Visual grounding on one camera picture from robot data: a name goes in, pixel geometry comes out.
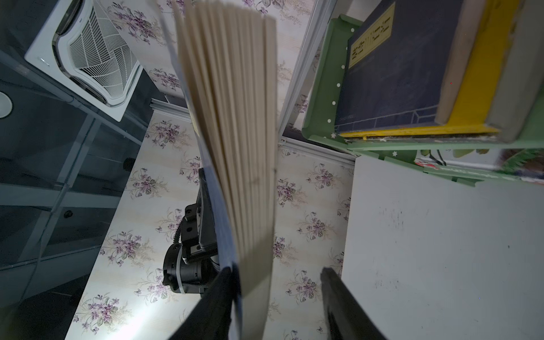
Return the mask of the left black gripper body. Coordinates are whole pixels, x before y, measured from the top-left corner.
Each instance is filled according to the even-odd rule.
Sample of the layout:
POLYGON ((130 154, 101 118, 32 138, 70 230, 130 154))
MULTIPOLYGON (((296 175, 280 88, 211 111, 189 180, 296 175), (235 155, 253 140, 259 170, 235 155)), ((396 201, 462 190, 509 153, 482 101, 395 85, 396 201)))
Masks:
POLYGON ((185 209, 181 228, 181 258, 184 263, 208 259, 218 255, 215 221, 208 182, 202 168, 198 170, 199 190, 196 202, 185 209))

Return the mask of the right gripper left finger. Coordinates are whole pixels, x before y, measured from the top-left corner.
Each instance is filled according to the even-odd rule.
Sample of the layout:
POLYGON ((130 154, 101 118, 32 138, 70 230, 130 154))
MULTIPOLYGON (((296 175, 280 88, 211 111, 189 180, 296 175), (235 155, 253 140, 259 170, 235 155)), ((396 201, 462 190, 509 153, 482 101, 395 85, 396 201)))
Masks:
POLYGON ((224 268, 169 340, 225 340, 232 322, 233 273, 224 268))

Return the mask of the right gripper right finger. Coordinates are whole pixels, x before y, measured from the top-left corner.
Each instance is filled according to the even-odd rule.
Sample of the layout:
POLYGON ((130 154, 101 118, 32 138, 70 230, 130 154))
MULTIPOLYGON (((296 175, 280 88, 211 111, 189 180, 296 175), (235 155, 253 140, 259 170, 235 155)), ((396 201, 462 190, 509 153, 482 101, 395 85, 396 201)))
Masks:
POLYGON ((324 267, 320 279, 328 339, 386 340, 335 270, 324 267))

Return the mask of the blue thin booklet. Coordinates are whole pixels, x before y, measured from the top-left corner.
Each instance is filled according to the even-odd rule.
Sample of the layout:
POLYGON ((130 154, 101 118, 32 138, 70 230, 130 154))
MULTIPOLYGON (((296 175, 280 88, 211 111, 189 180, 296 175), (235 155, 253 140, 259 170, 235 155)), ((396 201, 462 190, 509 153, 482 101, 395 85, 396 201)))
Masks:
POLYGON ((262 339, 273 269, 276 20, 223 1, 172 7, 165 40, 194 124, 220 265, 231 270, 231 339, 262 339))

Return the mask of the dark blue hardcover book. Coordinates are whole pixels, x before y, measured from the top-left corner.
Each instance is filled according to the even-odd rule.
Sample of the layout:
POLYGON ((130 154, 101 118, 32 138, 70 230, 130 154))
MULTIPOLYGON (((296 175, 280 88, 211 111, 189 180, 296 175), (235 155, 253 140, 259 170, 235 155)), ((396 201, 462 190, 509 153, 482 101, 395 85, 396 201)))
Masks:
POLYGON ((348 41, 335 130, 438 135, 458 97, 485 1, 382 1, 348 41))

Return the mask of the yellow cartoon book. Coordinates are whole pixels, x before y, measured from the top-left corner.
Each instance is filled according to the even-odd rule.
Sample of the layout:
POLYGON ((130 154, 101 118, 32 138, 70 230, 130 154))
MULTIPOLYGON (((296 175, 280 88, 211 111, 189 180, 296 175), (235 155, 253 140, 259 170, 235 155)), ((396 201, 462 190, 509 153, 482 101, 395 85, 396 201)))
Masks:
POLYGON ((485 2, 487 6, 453 112, 446 123, 445 132, 439 135, 492 131, 485 121, 511 44, 510 32, 521 9, 521 2, 485 2))

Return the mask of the black book gold title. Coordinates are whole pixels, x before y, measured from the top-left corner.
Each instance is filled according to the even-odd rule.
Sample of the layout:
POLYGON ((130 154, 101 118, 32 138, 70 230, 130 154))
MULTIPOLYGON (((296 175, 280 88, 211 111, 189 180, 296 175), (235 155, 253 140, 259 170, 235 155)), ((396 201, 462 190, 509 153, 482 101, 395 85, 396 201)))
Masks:
POLYGON ((377 143, 468 143, 491 142, 500 143, 496 133, 483 134, 452 134, 452 135, 408 135, 408 136, 371 136, 346 137, 347 143, 377 142, 377 143))

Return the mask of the green red plant book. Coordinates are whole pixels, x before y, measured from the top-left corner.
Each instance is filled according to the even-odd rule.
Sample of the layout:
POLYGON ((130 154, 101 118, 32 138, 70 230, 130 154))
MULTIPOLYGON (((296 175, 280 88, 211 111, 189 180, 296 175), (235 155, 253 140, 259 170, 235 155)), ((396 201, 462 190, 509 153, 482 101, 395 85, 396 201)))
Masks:
POLYGON ((420 150, 415 164, 455 177, 543 185, 542 149, 420 150))

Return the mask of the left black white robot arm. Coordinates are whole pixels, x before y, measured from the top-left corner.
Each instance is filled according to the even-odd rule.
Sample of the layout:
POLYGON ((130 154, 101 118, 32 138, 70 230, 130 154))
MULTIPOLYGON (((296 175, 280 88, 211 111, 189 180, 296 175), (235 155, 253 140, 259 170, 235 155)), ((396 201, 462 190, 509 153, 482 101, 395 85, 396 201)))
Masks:
POLYGON ((202 295, 220 271, 215 220, 208 183, 198 170, 196 202, 185 208, 163 263, 162 285, 174 293, 202 295))

